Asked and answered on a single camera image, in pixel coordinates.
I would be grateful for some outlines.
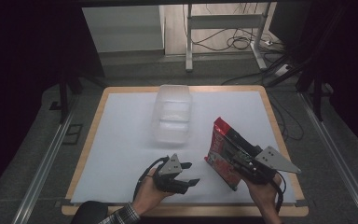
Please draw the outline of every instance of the left hand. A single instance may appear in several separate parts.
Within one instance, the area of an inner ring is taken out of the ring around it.
[[[133,209],[139,216],[155,208],[164,198],[174,194],[157,189],[153,177],[151,177],[155,172],[156,168],[153,168],[150,170],[149,174],[147,174],[132,203]]]

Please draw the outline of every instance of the white board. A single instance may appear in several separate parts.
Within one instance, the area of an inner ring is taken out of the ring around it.
[[[187,193],[163,203],[252,203],[246,184],[237,191],[204,160],[212,139],[213,122],[221,117],[252,145],[278,149],[266,109],[258,91],[191,92],[190,137],[181,146],[164,146],[153,138],[151,118],[157,94],[111,93],[71,203],[132,201],[136,182],[156,159],[176,153],[180,162],[192,162],[176,179],[200,178]],[[295,203],[291,182],[285,203]]]

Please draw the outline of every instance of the sleeve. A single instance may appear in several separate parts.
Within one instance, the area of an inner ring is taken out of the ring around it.
[[[112,215],[104,219],[99,224],[134,224],[140,220],[140,217],[133,209],[130,203],[115,211]]]

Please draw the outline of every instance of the clear plastic box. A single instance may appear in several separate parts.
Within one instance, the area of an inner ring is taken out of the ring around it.
[[[152,129],[156,140],[183,144],[188,138],[192,97],[188,86],[159,87],[153,110]]]

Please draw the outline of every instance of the hand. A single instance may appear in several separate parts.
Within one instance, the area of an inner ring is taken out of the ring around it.
[[[132,203],[133,209],[139,216],[155,208],[164,198],[173,195],[171,192],[163,192],[157,189],[152,177],[155,171],[156,168],[149,171]]]
[[[273,188],[270,183],[266,185],[257,185],[252,181],[248,180],[246,177],[237,174],[245,181],[246,185],[249,188],[249,193],[252,197],[252,200],[255,202],[255,205],[260,210],[261,216],[264,218],[267,224],[281,224],[282,221],[278,216],[278,212],[275,209],[275,197],[277,191]],[[273,178],[275,183],[280,186],[282,180],[281,177],[276,174]]]

